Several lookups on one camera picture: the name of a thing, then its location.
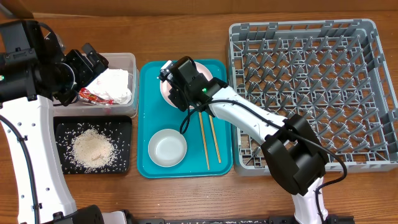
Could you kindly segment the red sauce packet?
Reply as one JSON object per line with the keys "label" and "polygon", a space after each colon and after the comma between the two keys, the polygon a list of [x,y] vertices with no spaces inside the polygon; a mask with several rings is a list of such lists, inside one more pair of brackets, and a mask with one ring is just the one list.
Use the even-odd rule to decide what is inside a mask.
{"label": "red sauce packet", "polygon": [[86,88],[82,88],[79,91],[79,100],[92,105],[112,105],[114,103],[113,100],[105,100],[92,94]]}

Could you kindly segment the wooden chopstick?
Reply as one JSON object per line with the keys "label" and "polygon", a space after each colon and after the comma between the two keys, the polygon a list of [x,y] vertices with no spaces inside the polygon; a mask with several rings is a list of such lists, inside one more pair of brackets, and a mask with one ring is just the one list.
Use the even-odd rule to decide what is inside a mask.
{"label": "wooden chopstick", "polygon": [[208,115],[208,116],[209,116],[209,121],[210,121],[211,132],[212,132],[213,140],[214,140],[214,144],[215,144],[216,155],[218,158],[218,163],[221,163],[220,150],[219,150],[218,141],[217,141],[217,137],[216,137],[216,131],[215,131],[215,127],[214,127],[213,117],[211,115]]}
{"label": "wooden chopstick", "polygon": [[200,128],[201,128],[201,135],[202,135],[202,140],[203,140],[203,147],[204,147],[204,152],[205,152],[205,159],[206,159],[206,165],[207,169],[210,170],[210,163],[208,159],[208,150],[207,150],[207,144],[206,144],[206,136],[205,136],[205,129],[203,125],[203,117],[201,112],[198,113],[199,117],[199,122],[200,122]]}

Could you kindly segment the white napkin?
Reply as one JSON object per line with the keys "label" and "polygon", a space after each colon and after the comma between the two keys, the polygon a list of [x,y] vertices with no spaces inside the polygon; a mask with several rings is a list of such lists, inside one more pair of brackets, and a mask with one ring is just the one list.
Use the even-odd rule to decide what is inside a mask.
{"label": "white napkin", "polygon": [[123,69],[108,68],[95,78],[86,89],[104,99],[124,105],[130,102],[132,91],[128,88],[129,72]]}

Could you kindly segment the grey white bowl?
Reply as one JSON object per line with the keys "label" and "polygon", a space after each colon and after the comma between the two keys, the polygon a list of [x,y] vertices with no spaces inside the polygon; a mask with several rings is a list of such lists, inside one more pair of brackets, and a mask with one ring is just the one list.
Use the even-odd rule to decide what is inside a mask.
{"label": "grey white bowl", "polygon": [[179,164],[187,153],[187,142],[182,134],[174,129],[156,132],[148,143],[148,154],[153,163],[161,167]]}

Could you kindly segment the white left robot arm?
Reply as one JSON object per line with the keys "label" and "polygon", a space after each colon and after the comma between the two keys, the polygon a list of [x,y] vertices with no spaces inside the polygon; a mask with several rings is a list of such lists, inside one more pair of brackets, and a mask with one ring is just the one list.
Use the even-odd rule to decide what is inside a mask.
{"label": "white left robot arm", "polygon": [[108,68],[90,44],[65,53],[47,25],[18,20],[1,25],[1,125],[19,194],[19,223],[133,223],[127,210],[77,208],[58,155],[54,101],[67,106]]}

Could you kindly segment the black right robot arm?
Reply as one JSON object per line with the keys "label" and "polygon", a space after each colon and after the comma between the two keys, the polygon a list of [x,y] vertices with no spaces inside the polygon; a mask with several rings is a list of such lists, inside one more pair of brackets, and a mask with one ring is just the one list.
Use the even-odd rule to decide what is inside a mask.
{"label": "black right robot arm", "polygon": [[298,114],[290,118],[268,112],[245,100],[226,82],[212,78],[191,83],[167,79],[169,99],[188,115],[180,132],[188,128],[194,112],[206,111],[248,134],[261,147],[274,180],[291,194],[297,223],[326,223],[322,188],[341,182],[346,175],[324,182],[325,166],[336,154],[322,146],[308,121]]}

